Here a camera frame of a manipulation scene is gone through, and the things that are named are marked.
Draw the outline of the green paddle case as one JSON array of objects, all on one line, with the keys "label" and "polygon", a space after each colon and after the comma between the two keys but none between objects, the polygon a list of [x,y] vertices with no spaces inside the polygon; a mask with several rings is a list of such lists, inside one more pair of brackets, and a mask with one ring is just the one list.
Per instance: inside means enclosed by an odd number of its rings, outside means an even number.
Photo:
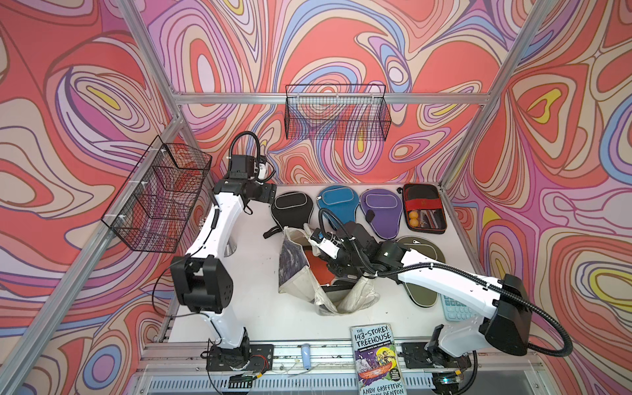
[{"label": "green paddle case", "polygon": [[[400,247],[415,250],[438,262],[445,263],[445,256],[441,249],[427,239],[404,236],[399,238],[397,243]],[[435,291],[408,282],[404,282],[403,286],[411,301],[418,307],[430,308],[437,302],[438,294]]]}]

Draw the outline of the purple paddle case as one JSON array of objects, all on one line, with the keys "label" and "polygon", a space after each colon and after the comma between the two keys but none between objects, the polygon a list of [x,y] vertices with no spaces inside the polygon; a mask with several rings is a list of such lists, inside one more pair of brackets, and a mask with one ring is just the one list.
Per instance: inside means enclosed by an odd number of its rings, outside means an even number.
[{"label": "purple paddle case", "polygon": [[388,189],[368,189],[360,195],[360,208],[375,235],[382,240],[398,237],[403,202]]}]

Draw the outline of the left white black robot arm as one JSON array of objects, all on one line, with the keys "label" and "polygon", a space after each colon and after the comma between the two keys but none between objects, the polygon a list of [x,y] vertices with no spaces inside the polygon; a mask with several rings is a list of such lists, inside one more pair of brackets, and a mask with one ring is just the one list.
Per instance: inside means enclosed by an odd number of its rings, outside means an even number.
[{"label": "left white black robot arm", "polygon": [[251,214],[251,202],[270,204],[277,186],[271,182],[267,159],[258,136],[251,131],[237,134],[229,148],[228,170],[212,188],[211,212],[193,245],[169,266],[175,296],[193,315],[200,315],[218,339],[207,358],[230,370],[247,367],[252,359],[250,339],[230,307],[234,282],[223,260],[232,230],[243,213]]}]

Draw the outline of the cream canvas tote bag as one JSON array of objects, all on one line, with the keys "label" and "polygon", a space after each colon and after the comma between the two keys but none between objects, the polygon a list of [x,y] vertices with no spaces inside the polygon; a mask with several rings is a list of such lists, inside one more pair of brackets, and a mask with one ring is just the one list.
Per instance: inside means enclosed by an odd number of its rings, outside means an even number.
[{"label": "cream canvas tote bag", "polygon": [[375,282],[367,278],[352,282],[341,291],[326,291],[319,284],[308,260],[316,248],[308,241],[309,227],[286,227],[278,261],[278,292],[313,304],[320,315],[348,315],[369,309],[380,300]]}]

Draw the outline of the black paddle case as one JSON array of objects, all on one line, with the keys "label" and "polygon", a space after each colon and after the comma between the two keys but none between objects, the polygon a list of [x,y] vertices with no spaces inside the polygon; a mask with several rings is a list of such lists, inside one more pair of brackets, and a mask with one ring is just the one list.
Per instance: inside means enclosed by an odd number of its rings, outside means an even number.
[{"label": "black paddle case", "polygon": [[263,238],[268,239],[285,228],[302,229],[305,224],[309,224],[313,211],[314,201],[304,192],[291,191],[276,196],[271,205],[276,225],[264,232]]}]

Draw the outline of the blue paddle case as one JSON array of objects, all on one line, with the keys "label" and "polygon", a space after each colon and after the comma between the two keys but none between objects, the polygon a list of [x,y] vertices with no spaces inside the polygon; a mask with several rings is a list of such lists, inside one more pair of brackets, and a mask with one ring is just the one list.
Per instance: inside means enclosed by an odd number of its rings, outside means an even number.
[{"label": "blue paddle case", "polygon": [[355,189],[342,185],[332,185],[319,192],[316,198],[318,208],[327,208],[346,224],[356,221],[356,209],[360,197]]}]

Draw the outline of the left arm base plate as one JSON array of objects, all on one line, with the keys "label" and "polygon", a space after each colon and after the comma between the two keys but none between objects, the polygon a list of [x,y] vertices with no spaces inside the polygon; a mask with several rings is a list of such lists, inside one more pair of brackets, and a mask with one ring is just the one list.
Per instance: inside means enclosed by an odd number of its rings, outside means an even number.
[{"label": "left arm base plate", "polygon": [[209,372],[266,372],[273,367],[274,345],[254,344],[235,349],[211,345],[200,357],[206,361]]}]

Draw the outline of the clear packaged red paddle set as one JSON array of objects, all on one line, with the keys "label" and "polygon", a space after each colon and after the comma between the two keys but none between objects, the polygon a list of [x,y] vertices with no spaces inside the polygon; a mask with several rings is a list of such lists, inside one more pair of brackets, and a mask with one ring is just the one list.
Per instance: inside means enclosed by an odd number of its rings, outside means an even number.
[{"label": "clear packaged red paddle set", "polygon": [[309,269],[313,273],[319,286],[331,290],[341,290],[347,285],[340,282],[337,277],[328,269],[327,263],[321,258],[315,256],[311,249],[304,249],[304,255],[307,258]]}]

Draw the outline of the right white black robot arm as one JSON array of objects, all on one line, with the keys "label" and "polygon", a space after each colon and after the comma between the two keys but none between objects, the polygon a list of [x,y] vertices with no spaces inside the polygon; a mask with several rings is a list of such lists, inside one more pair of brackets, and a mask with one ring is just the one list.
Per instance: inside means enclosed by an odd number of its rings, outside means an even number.
[{"label": "right white black robot arm", "polygon": [[[434,328],[423,352],[429,364],[446,367],[488,348],[511,356],[525,356],[534,351],[564,358],[573,352],[568,332],[557,319],[530,301],[520,278],[510,274],[497,278],[469,273],[392,240],[377,242],[362,225],[342,223],[327,208],[319,209],[318,221],[309,243],[324,253],[331,272],[348,271],[358,277],[422,286],[473,310],[474,316],[469,320]],[[559,334],[561,348],[548,349],[530,342],[534,315]]]}]

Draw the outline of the red black ping pong case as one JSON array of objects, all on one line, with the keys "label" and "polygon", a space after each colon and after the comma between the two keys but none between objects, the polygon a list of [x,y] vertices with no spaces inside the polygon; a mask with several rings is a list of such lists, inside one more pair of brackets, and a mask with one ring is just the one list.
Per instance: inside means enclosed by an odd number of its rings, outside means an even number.
[{"label": "red black ping pong case", "polygon": [[403,213],[409,230],[442,235],[447,219],[439,189],[432,184],[404,184],[398,189],[403,200]]}]

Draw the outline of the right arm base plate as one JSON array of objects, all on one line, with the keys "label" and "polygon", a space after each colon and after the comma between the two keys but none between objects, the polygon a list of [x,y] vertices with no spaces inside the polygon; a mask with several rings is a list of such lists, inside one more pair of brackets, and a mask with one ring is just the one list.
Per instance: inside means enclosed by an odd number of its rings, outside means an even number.
[{"label": "right arm base plate", "polygon": [[449,356],[438,348],[432,352],[426,349],[425,342],[403,342],[400,357],[406,367],[413,369],[468,370],[472,360],[465,354],[460,357]]}]

